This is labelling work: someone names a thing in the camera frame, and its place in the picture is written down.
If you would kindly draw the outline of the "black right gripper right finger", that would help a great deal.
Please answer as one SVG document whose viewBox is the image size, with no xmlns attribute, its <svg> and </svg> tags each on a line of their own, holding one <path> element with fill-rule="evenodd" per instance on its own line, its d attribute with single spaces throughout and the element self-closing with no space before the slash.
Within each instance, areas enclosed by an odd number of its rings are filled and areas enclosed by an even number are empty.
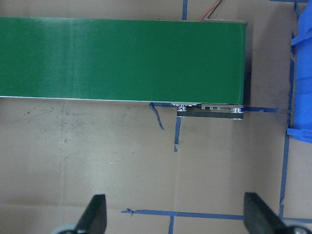
<svg viewBox="0 0 312 234">
<path fill-rule="evenodd" d="M 257 193 L 245 193 L 243 204 L 244 226 L 250 234 L 292 234 Z"/>
</svg>

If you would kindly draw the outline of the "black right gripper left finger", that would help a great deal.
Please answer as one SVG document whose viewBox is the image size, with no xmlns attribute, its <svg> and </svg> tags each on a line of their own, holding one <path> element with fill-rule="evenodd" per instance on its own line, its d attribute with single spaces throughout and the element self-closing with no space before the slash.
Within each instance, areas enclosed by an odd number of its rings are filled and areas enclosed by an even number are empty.
<svg viewBox="0 0 312 234">
<path fill-rule="evenodd" d="M 107 227 L 105 194 L 94 195 L 74 228 L 75 234 L 104 234 Z"/>
</svg>

